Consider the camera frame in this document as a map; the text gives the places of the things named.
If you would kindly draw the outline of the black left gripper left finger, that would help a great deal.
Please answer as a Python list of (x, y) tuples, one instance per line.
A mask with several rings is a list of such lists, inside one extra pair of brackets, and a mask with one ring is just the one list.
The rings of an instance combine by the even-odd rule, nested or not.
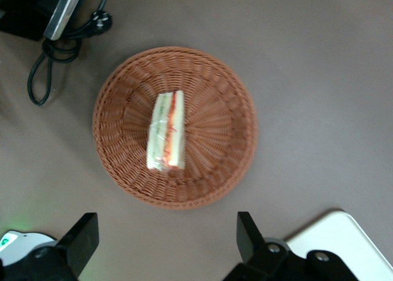
[(77, 280), (98, 244), (96, 213), (85, 213), (58, 241), (10, 230), (1, 238), (1, 280)]

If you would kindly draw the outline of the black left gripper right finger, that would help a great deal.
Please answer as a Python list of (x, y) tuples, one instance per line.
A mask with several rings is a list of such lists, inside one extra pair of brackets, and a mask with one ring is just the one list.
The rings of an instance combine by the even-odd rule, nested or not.
[(357, 280), (336, 254), (312, 250), (297, 256), (284, 241), (264, 238), (249, 212), (238, 212), (236, 243), (242, 262), (225, 280)]

